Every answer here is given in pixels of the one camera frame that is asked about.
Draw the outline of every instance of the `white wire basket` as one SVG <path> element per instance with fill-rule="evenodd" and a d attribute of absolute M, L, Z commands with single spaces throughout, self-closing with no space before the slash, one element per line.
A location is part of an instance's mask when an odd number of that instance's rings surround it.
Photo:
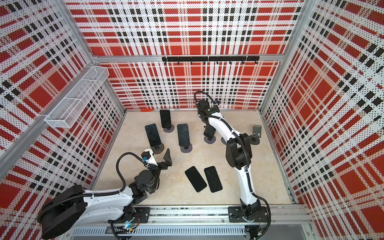
<path fill-rule="evenodd" d="M 92 66 L 45 121 L 51 127 L 71 128 L 108 76 L 106 67 Z"/>

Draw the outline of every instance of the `plaid wall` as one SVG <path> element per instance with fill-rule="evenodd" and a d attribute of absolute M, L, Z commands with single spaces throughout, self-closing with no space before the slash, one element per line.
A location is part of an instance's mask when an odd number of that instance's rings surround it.
<path fill-rule="evenodd" d="M 88 64 L 51 1 L 0 4 L 0 155 Z"/>
<path fill-rule="evenodd" d="M 102 55 L 278 54 L 304 0 L 65 0 Z"/>
<path fill-rule="evenodd" d="M 40 239 L 42 205 L 96 174 L 122 114 L 103 86 L 71 129 L 47 127 L 0 182 L 0 239 Z"/>
<path fill-rule="evenodd" d="M 323 0 L 265 117 L 323 239 L 384 238 L 384 1 Z"/>
<path fill-rule="evenodd" d="M 193 108 L 193 94 L 199 90 L 221 101 L 221 108 L 258 109 L 278 62 L 103 63 L 101 66 L 108 67 L 108 79 L 127 109 Z"/>

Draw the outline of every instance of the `round stand base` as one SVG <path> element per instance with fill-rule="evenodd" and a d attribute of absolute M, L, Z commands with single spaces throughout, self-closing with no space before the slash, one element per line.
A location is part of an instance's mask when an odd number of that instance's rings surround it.
<path fill-rule="evenodd" d="M 213 138 L 209 138 L 207 136 L 204 136 L 204 141 L 208 144 L 212 144 L 212 143 L 216 142 L 216 137 L 214 136 Z"/>
<path fill-rule="evenodd" d="M 258 145 L 258 144 L 260 144 L 260 138 L 255 137 L 255 136 L 251 136 L 250 144 L 252 144 L 252 145 Z"/>
<path fill-rule="evenodd" d="M 189 153 L 192 151 L 192 144 L 189 144 L 187 147 L 180 147 L 180 151 L 182 153 Z"/>
<path fill-rule="evenodd" d="M 175 130 L 175 126 L 173 124 L 171 128 L 163 128 L 164 132 L 173 132 L 173 130 Z"/>
<path fill-rule="evenodd" d="M 161 143 L 160 145 L 151 147 L 153 154 L 160 154 L 164 151 L 164 144 Z"/>

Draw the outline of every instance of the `black mounting plate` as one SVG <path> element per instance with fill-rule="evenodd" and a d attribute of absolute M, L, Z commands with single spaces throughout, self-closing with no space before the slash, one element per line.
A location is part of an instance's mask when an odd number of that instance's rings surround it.
<path fill-rule="evenodd" d="M 137 214 L 140 215 L 140 223 L 148 223 L 150 207 L 134 207 Z M 132 223 L 137 223 L 137 218 L 135 218 Z"/>
<path fill-rule="evenodd" d="M 255 215 L 256 219 L 253 222 L 268 222 L 269 218 L 266 207 L 261 207 L 260 211 L 255 213 Z M 228 207 L 228 217 L 229 222 L 247 222 L 243 219 L 243 216 L 241 214 L 241 207 Z"/>

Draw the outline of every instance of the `pegboard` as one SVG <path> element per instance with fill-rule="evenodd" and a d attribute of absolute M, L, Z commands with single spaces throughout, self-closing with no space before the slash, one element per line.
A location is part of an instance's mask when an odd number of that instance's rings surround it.
<path fill-rule="evenodd" d="M 64 0 L 96 56 L 280 54 L 304 0 Z"/>
<path fill-rule="evenodd" d="M 42 205 L 89 189 L 122 113 L 101 86 L 71 129 L 47 127 L 0 182 L 0 239 L 41 239 Z"/>
<path fill-rule="evenodd" d="M 51 1 L 0 6 L 0 155 L 88 64 Z"/>
<path fill-rule="evenodd" d="M 322 239 L 384 238 L 383 24 L 383 1 L 319 1 L 264 112 Z"/>
<path fill-rule="evenodd" d="M 195 108 L 203 90 L 221 108 L 258 109 L 278 61 L 102 63 L 126 109 Z"/>

